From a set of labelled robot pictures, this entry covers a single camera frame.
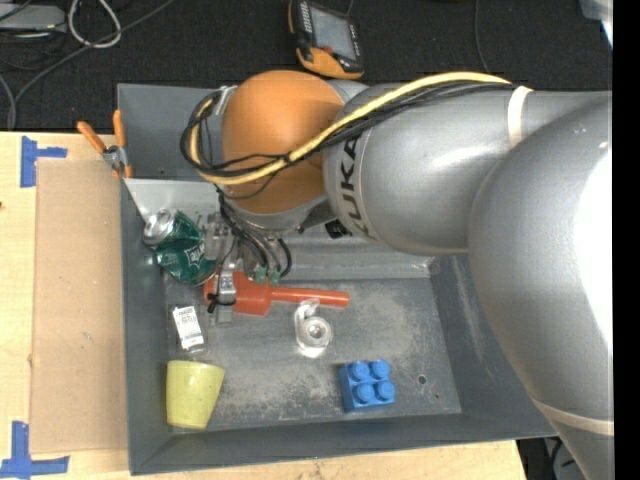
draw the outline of gray tray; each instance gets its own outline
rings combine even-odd
[[[157,201],[168,193],[181,193],[173,181],[198,179],[172,148],[191,109],[207,92],[120,86],[119,107],[136,173],[164,184],[163,189],[146,182],[145,200],[155,194],[153,204],[161,204]],[[196,185],[208,190],[204,182]],[[297,279],[288,278],[291,284],[349,292],[348,308],[318,310],[335,331],[326,353],[317,359],[298,353],[291,304],[274,304],[266,317],[235,314],[230,325],[208,328],[212,356],[227,371],[208,428],[185,432],[171,427],[165,376],[176,349],[167,308],[173,303],[202,306],[204,299],[200,289],[176,283],[155,264],[142,242],[144,205],[131,186],[122,183],[121,221],[132,474],[555,435],[488,327],[466,256],[434,262],[361,243],[341,247],[340,239],[333,242],[332,257],[345,259],[334,260],[337,264],[375,258],[392,261],[396,268],[374,269],[369,278],[358,268],[349,276],[345,268],[341,280],[320,275],[313,280],[310,262]],[[191,201],[189,211],[196,213],[210,211],[213,204],[206,198]],[[302,235],[295,247],[312,257],[324,240],[322,231]],[[391,364],[396,402],[345,414],[337,368],[379,357]]]

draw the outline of wooden table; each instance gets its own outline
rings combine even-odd
[[[22,135],[0,133],[0,459],[10,455],[11,422],[29,422],[37,187],[20,188]],[[76,157],[96,155],[78,134],[28,133],[28,136],[37,140],[39,147],[62,146]],[[126,450],[69,450],[68,453],[71,462],[66,478],[130,478]],[[525,474],[516,443],[500,441],[150,475],[148,478],[523,480]]]

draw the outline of yellow cable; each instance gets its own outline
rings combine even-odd
[[[289,160],[291,162],[295,162],[296,160],[303,157],[307,153],[310,153],[311,151],[313,151],[334,131],[342,128],[343,126],[349,124],[352,121],[355,121],[356,119],[359,119],[367,115],[370,112],[373,112],[374,110],[380,108],[382,105],[390,101],[393,101],[394,99],[397,99],[400,96],[403,96],[416,89],[428,87],[430,85],[436,85],[444,82],[456,82],[456,81],[487,82],[487,83],[497,82],[497,83],[504,83],[504,84],[511,83],[508,80],[505,80],[497,76],[487,75],[484,73],[465,72],[465,71],[454,72],[454,73],[444,73],[440,75],[431,75],[428,77],[420,78],[413,82],[409,82],[407,84],[401,85],[400,87],[371,100],[366,105],[358,107],[351,114],[344,117],[340,121],[333,123],[331,126],[329,126],[329,128],[327,128],[320,134],[316,135],[309,142],[307,142],[306,144],[303,144],[298,149],[292,151],[289,154]],[[205,105],[203,105],[202,109],[198,113],[198,117],[201,116],[202,113],[205,111],[205,109],[207,109],[211,105],[212,101],[213,100],[210,100]],[[196,125],[191,129],[189,149],[190,149],[192,158],[199,162],[200,157],[198,155],[197,138],[198,138],[198,126]],[[287,165],[288,165],[287,161],[278,160],[273,164],[267,165],[254,172],[241,174],[238,176],[231,176],[231,177],[215,176],[206,172],[202,172],[200,170],[198,170],[198,173],[204,179],[206,179],[207,181],[210,181],[211,183],[216,183],[219,185],[239,185],[241,183],[249,183],[251,181],[260,179],[264,176],[268,176],[269,174],[273,174],[274,172],[284,169],[285,167],[287,167]]]

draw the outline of blue tape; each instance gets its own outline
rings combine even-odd
[[[32,475],[66,473],[69,456],[51,460],[31,460],[29,455],[29,425],[21,421],[11,424],[11,458],[3,459],[0,478],[29,480]]]
[[[20,186],[34,187],[36,184],[36,160],[41,157],[66,158],[65,148],[48,147],[38,149],[38,143],[26,135],[22,136],[22,158],[20,162]]]

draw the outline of yellow cup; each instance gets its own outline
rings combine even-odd
[[[224,369],[194,361],[167,365],[167,423],[204,429],[218,400]]]

